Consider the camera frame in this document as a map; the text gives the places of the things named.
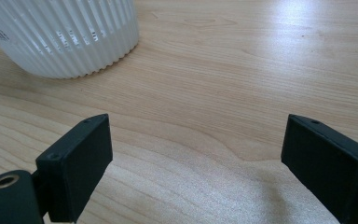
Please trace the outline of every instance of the light wood surface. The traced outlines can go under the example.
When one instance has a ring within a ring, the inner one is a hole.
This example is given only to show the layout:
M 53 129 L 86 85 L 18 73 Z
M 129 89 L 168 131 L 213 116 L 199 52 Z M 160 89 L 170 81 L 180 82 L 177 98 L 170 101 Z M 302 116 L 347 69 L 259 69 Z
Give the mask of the light wood surface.
M 280 154 L 289 113 L 358 141 L 358 1 L 135 6 L 138 46 L 92 76 L 0 50 L 0 174 L 108 113 L 114 160 L 78 223 L 337 223 Z

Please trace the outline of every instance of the ribbed plastic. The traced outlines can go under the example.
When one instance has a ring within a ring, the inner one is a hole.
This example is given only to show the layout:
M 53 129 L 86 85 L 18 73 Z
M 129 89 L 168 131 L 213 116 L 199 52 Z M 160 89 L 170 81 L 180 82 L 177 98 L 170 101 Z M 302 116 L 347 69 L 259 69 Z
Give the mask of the ribbed plastic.
M 37 76 L 99 71 L 129 53 L 138 38 L 132 0 L 0 0 L 0 47 Z

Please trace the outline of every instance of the screw hole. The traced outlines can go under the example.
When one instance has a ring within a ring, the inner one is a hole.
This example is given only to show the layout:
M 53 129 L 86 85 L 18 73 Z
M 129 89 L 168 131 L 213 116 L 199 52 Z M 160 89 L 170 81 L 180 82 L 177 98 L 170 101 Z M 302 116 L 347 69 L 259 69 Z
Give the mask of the screw hole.
M 16 183 L 20 177 L 18 175 L 5 175 L 0 178 L 0 189 L 7 188 Z
M 52 160 L 57 160 L 60 157 L 60 154 L 52 153 L 52 154 L 48 155 L 48 157 Z

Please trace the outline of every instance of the wooden table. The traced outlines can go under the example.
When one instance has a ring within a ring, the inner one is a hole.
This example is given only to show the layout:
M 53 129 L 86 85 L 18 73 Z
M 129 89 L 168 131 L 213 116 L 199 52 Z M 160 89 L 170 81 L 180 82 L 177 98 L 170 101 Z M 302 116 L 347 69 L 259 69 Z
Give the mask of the wooden table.
M 0 50 L 0 174 L 108 113 L 114 160 L 78 223 L 337 223 L 280 155 L 290 113 L 358 141 L 358 1 L 135 5 L 138 46 L 98 74 L 34 77 Z

